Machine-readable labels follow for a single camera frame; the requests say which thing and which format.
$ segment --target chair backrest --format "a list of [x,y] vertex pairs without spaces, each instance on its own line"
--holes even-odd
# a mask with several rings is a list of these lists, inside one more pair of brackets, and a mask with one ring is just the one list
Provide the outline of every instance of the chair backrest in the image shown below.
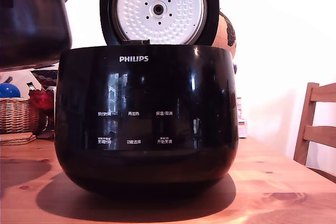
[[336,83],[320,86],[308,83],[304,99],[294,160],[306,165],[309,142],[316,142],[336,148],[336,127],[312,126],[316,102],[336,102]]

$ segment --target wicker basket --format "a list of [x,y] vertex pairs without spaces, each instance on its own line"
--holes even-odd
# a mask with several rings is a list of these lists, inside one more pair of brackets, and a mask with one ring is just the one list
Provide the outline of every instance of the wicker basket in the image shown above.
[[46,116],[29,103],[29,99],[0,98],[0,134],[39,133],[45,128]]

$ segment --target white inner lid plate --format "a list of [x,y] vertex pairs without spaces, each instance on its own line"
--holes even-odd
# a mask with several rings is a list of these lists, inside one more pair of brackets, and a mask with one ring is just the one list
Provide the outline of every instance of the white inner lid plate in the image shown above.
[[[206,0],[117,0],[117,21],[128,40],[192,44],[204,27]],[[154,12],[162,6],[163,13]]]

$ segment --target wooden table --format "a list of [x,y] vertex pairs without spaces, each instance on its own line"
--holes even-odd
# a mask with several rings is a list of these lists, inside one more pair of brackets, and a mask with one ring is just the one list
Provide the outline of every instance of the wooden table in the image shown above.
[[240,140],[229,175],[194,200],[136,204],[88,193],[43,140],[1,148],[1,194],[2,224],[336,223],[336,184],[252,139]]

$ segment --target black cooking pot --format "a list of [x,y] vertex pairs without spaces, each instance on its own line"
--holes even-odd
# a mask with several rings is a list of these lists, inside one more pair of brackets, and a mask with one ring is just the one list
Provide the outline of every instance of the black cooking pot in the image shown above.
[[0,0],[0,71],[41,67],[71,48],[67,0]]
[[121,45],[61,55],[58,160],[82,188],[118,195],[199,193],[238,145],[232,57],[192,45]]

